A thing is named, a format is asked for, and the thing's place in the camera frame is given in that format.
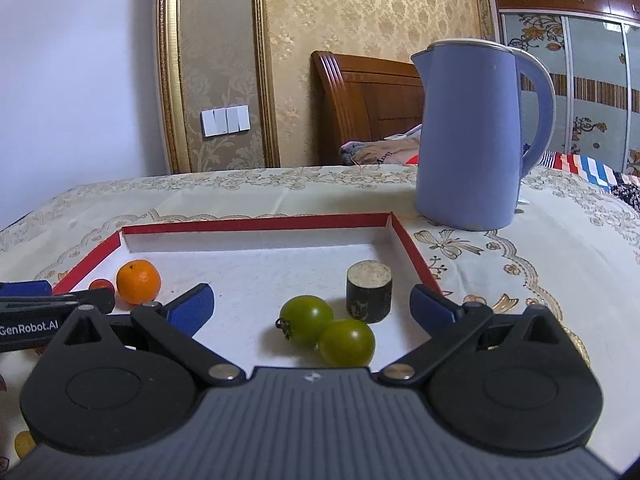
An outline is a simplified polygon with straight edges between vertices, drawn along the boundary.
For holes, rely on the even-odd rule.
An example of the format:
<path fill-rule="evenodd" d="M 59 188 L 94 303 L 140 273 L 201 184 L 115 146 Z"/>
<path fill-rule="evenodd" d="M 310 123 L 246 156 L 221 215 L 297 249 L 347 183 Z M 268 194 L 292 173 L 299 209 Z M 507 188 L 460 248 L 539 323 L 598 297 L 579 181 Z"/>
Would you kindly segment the orange mandarin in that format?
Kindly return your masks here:
<path fill-rule="evenodd" d="M 133 306 L 154 301 L 160 293 L 160 286 L 160 274 L 148 260 L 128 261 L 116 274 L 116 289 L 120 298 Z"/>

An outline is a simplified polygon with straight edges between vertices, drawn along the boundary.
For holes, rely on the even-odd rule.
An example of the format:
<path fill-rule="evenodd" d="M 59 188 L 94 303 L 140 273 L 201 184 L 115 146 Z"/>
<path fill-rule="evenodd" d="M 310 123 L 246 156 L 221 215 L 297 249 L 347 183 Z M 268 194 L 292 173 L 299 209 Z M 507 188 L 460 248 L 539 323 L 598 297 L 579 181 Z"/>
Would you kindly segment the brown longan fruit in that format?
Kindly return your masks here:
<path fill-rule="evenodd" d="M 19 432 L 14 439 L 14 448 L 17 457 L 22 460 L 36 447 L 34 438 L 28 430 Z"/>

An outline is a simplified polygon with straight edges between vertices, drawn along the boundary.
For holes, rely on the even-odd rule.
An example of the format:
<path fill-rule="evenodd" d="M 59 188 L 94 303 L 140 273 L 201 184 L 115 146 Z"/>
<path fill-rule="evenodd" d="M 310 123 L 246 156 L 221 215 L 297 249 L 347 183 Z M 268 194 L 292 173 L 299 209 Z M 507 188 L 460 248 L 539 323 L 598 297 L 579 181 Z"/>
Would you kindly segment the green tomato with stem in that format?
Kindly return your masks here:
<path fill-rule="evenodd" d="M 286 340 L 313 349 L 333 321 L 333 310 L 326 301 L 317 296 L 302 295 L 291 298 L 282 306 L 276 327 Z"/>

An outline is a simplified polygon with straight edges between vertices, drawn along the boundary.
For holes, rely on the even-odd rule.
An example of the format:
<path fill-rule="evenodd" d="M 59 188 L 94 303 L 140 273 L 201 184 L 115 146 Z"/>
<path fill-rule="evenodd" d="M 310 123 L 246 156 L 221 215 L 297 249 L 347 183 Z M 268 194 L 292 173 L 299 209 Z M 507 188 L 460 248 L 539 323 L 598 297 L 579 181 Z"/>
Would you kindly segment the red cardboard tray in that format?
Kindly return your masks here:
<path fill-rule="evenodd" d="M 319 366 L 313 351 L 286 341 L 274 326 L 282 304 L 299 295 L 326 300 L 346 318 L 347 271 L 375 260 L 392 271 L 390 314 L 373 324 L 372 370 L 396 361 L 427 332 L 412 318 L 413 286 L 436 284 L 405 226 L 390 212 L 124 226 L 76 263 L 55 292 L 115 278 L 127 262 L 148 260 L 160 272 L 158 301 L 193 286 L 213 289 L 213 316 L 194 338 L 247 373 L 256 366 Z"/>

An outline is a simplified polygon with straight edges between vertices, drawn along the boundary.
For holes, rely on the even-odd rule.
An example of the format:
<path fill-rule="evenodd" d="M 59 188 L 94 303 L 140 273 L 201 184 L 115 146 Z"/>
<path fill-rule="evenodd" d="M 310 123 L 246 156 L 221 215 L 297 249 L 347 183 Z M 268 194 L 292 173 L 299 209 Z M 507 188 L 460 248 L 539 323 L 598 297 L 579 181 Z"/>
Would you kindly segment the blue electric kettle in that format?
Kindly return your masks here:
<path fill-rule="evenodd" d="M 465 231 L 508 226 L 521 180 L 548 150 L 554 85 L 533 55 L 489 40 L 438 40 L 411 58 L 424 89 L 416 210 Z"/>

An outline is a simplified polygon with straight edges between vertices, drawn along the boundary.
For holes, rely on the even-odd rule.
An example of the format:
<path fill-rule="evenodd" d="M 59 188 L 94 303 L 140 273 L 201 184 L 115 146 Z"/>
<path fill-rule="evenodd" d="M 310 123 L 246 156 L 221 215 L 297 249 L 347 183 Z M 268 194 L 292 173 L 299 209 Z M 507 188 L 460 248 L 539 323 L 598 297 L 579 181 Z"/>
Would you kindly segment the pink crumpled blanket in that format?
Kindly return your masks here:
<path fill-rule="evenodd" d="M 345 165 L 416 165 L 422 125 L 378 141 L 349 141 L 340 147 Z"/>

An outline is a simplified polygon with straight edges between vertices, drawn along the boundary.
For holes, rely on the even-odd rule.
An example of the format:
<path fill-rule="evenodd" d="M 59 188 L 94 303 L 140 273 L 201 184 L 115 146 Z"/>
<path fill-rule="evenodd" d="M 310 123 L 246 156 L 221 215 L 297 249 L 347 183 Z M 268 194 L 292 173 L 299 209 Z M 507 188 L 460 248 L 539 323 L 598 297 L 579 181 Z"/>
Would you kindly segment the striped colourful bedding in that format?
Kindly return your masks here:
<path fill-rule="evenodd" d="M 639 211 L 637 176 L 622 174 L 590 156 L 554 151 L 546 151 L 538 165 L 544 170 L 535 170 L 526 179 L 526 184 L 534 191 L 571 198 L 584 207 L 591 207 L 589 202 L 597 207 L 606 200 Z"/>

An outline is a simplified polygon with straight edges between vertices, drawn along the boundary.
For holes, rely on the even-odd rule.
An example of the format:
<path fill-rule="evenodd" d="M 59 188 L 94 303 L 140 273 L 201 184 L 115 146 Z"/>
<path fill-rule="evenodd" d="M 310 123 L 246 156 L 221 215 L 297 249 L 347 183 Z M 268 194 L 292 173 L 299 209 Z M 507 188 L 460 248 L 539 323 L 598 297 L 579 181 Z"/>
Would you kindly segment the wooden bed headboard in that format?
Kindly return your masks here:
<path fill-rule="evenodd" d="M 311 65 L 320 164 L 339 165 L 348 141 L 379 141 L 422 122 L 424 90 L 413 64 L 314 51 Z"/>

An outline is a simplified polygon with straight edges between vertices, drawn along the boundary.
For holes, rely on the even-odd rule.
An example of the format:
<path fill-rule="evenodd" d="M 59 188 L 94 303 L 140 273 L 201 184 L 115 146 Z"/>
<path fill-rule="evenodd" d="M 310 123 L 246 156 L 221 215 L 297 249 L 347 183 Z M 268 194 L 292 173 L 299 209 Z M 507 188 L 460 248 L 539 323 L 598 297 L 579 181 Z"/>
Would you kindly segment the sliding door wardrobe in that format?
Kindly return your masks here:
<path fill-rule="evenodd" d="M 639 0 L 495 0 L 504 44 L 546 66 L 551 151 L 639 172 Z"/>

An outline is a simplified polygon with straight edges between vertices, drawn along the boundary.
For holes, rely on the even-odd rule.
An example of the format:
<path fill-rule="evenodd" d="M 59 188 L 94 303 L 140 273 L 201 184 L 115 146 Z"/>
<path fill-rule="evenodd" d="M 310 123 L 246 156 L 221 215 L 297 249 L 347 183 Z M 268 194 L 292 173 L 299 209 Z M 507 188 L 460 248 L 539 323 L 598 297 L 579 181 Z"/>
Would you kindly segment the white wall switch panel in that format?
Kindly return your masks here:
<path fill-rule="evenodd" d="M 250 111 L 247 105 L 203 110 L 201 124 L 204 138 L 247 132 L 250 130 Z"/>

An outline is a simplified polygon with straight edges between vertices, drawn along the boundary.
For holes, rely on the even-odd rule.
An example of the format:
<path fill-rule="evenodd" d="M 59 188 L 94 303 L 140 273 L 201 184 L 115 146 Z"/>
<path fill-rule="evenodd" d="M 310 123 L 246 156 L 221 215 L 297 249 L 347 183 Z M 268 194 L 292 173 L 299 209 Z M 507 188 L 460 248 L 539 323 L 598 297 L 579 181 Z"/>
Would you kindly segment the gold picture frame moulding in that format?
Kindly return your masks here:
<path fill-rule="evenodd" d="M 156 0 L 156 59 L 171 172 L 279 166 L 266 0 Z M 250 130 L 204 138 L 203 110 L 240 105 Z"/>

